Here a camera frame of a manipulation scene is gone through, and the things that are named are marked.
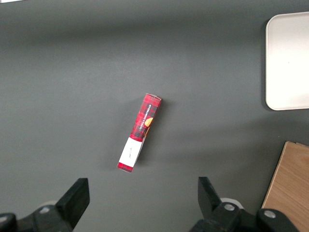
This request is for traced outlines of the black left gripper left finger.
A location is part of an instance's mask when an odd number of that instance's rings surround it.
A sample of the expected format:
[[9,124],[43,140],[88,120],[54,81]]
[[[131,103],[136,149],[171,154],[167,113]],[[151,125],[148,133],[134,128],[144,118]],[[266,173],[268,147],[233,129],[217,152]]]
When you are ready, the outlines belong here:
[[87,178],[79,178],[55,203],[45,204],[28,216],[1,213],[2,232],[72,232],[90,203]]

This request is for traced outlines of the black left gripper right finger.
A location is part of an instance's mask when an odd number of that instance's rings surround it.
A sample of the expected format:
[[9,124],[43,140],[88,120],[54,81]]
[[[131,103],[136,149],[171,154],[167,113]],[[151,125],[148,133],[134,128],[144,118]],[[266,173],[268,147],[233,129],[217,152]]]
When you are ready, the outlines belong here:
[[192,232],[295,232],[296,226],[282,212],[259,209],[248,213],[239,202],[223,201],[207,177],[198,178],[198,204],[203,215]]

